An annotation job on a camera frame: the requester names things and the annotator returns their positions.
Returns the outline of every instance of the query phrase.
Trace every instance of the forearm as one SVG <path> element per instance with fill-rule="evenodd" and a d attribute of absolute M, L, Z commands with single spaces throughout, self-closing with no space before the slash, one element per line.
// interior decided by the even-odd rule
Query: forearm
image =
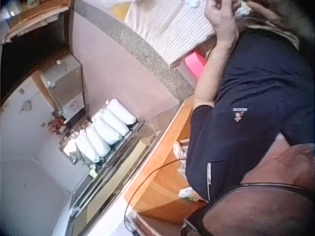
<path fill-rule="evenodd" d="M 219 42 L 212 50 L 196 85 L 193 98 L 193 109 L 201 105 L 214 106 L 222 74 L 232 50 L 232 43 L 220 44 Z"/>

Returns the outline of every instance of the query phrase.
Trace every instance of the navy blue shirt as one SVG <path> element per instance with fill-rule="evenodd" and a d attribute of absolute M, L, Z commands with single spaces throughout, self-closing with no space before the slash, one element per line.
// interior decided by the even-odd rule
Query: navy blue shirt
<path fill-rule="evenodd" d="M 299 52 L 274 33 L 241 34 L 214 108 L 191 117 L 186 176 L 204 199 L 239 184 L 282 133 L 290 145 L 314 143 L 314 76 Z"/>

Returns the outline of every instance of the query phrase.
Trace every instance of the cord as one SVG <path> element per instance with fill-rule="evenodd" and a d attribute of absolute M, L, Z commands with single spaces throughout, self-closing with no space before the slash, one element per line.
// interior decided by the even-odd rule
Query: cord
<path fill-rule="evenodd" d="M 162 166 L 156 168 L 155 170 L 153 170 L 153 171 L 144 179 L 144 181 L 142 181 L 142 183 L 141 183 L 141 184 L 137 187 L 137 189 L 134 191 L 133 195 L 131 196 L 130 200 L 129 200 L 128 203 L 127 203 L 127 206 L 126 206 L 126 209 L 125 209 L 125 212 L 124 212 L 124 225 L 125 225 L 125 228 L 126 228 L 129 232 L 131 232 L 132 235 L 139 235 L 138 232 L 132 228 L 132 226 L 130 225 L 129 220 L 127 219 L 127 210 L 128 210 L 128 207 L 130 206 L 130 203 L 131 203 L 133 197 L 136 195 L 136 193 L 138 192 L 138 190 L 142 187 L 142 185 L 149 179 L 149 177 L 150 177 L 154 172 L 156 172 L 156 171 L 158 171 L 158 170 L 160 170 L 160 169 L 162 169 L 162 168 L 164 168 L 164 167 L 166 167 L 166 166 L 169 166 L 169 165 L 171 165 L 171 164 L 173 164 L 173 163 L 175 163 L 175 162 L 184 161 L 184 160 L 186 160 L 186 158 L 184 158 L 184 159 L 177 159 L 177 160 L 171 161 L 171 162 L 169 162 L 169 163 L 166 163 L 166 164 L 164 164 L 164 165 L 162 165 Z"/>

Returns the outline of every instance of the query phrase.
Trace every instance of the pink wall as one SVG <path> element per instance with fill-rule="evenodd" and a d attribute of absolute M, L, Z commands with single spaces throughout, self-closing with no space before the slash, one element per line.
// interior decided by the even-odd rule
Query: pink wall
<path fill-rule="evenodd" d="M 117 98 L 140 120 L 153 118 L 178 103 L 136 58 L 75 12 L 72 50 L 83 65 L 91 115 L 111 98 Z"/>

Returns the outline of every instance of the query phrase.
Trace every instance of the pink object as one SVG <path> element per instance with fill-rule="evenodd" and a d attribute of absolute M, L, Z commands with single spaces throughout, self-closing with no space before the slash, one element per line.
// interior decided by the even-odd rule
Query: pink object
<path fill-rule="evenodd" d="M 200 54 L 194 52 L 185 58 L 185 63 L 192 73 L 199 78 L 207 60 Z"/>

